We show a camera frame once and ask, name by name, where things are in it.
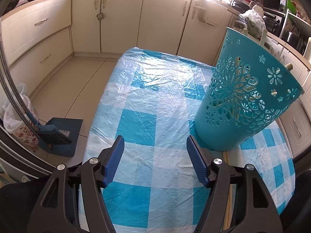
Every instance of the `teal plastic basket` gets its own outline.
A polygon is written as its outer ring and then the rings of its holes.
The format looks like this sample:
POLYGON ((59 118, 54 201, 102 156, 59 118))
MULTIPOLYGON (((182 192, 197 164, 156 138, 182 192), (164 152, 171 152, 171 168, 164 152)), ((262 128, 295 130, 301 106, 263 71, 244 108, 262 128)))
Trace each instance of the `teal plastic basket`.
POLYGON ((195 116, 199 137, 211 149, 228 151, 255 135, 303 92, 271 53, 227 28, 205 97, 195 116))

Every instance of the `drawer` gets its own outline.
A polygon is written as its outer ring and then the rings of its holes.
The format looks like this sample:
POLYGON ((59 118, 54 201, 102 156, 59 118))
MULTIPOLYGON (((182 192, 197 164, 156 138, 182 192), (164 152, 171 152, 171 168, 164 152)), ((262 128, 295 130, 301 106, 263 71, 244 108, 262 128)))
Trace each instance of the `drawer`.
POLYGON ((309 69, 304 65, 304 63, 302 63, 294 54, 292 54, 286 48, 284 48, 284 50, 282 51, 280 62, 283 65, 286 65, 288 63, 293 64, 293 70, 291 71, 291 74, 302 86, 309 73, 309 69))
POLYGON ((281 57, 281 53, 284 47, 270 37, 267 37, 266 42, 269 43, 271 46, 271 54, 277 59, 279 59, 281 57))
POLYGON ((47 0, 1 21, 8 65, 46 37, 71 25, 71 0, 47 0))
POLYGON ((15 85, 25 83, 27 95, 61 61, 72 53, 69 29, 65 28, 35 45, 9 68, 15 85))
POLYGON ((286 131, 293 156, 301 154, 311 144, 311 123, 299 100, 280 117, 286 131))

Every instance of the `tile floor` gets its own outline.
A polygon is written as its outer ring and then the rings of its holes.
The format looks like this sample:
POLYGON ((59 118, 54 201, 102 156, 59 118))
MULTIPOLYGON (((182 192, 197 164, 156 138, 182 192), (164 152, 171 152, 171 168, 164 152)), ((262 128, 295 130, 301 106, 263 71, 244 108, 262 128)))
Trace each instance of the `tile floor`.
POLYGON ((117 59, 73 57, 39 91, 32 100, 43 124, 53 117, 83 119, 74 157, 34 151, 52 165, 73 166, 83 159, 87 136, 97 105, 117 59))

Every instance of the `silver screw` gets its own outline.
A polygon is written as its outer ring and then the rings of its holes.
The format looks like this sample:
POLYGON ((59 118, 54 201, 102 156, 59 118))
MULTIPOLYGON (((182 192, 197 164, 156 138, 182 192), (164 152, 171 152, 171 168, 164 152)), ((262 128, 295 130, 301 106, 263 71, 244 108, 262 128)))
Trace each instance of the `silver screw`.
POLYGON ((91 158, 91 159, 90 159, 90 163, 91 163, 92 165, 96 164, 97 162, 98 162, 98 159, 97 159, 97 158, 91 158))
POLYGON ((60 164, 57 166, 57 170, 64 170, 65 169, 65 165, 64 164, 60 164))
POLYGON ((221 164, 222 164, 222 160, 221 160, 220 158, 215 158, 215 159, 214 159, 214 163, 215 163, 216 165, 221 165, 221 164))
POLYGON ((247 168, 248 170, 250 170, 250 171, 252 171, 252 170, 255 169, 254 166, 251 165, 251 164, 246 165, 246 168, 247 168))

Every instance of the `white plastic bag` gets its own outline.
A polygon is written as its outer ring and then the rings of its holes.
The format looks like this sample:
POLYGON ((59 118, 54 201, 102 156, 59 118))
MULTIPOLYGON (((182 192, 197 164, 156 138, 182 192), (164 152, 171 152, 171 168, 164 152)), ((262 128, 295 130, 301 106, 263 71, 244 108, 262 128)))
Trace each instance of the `white plastic bag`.
MULTIPOLYGON (((23 99, 28 109, 30 109, 35 119, 38 120, 38 113, 32 106, 30 99, 25 95, 21 95, 21 98, 23 99)), ((5 110, 3 125, 8 133, 15 135, 19 140, 23 141, 25 144, 32 148, 38 148, 38 138, 30 131, 26 124, 24 124, 24 122, 21 120, 21 118, 18 116, 17 112, 13 108, 12 104, 9 104, 9 106, 5 110)))
POLYGON ((259 38, 263 29, 266 28, 265 21, 255 10, 248 10, 244 14, 240 14, 238 19, 247 25, 248 33, 254 38, 259 38))
MULTIPOLYGON (((26 89, 27 89, 27 86, 25 83, 19 83, 17 86, 16 86, 17 90, 18 90, 18 93, 20 95, 26 95, 26 89)), ((10 101, 9 99, 6 99, 4 101, 4 104, 2 106, 2 108, 0 108, 0 115, 1 117, 4 117, 4 113, 5 113, 5 110, 7 109, 7 107, 9 106, 10 104, 10 101)))

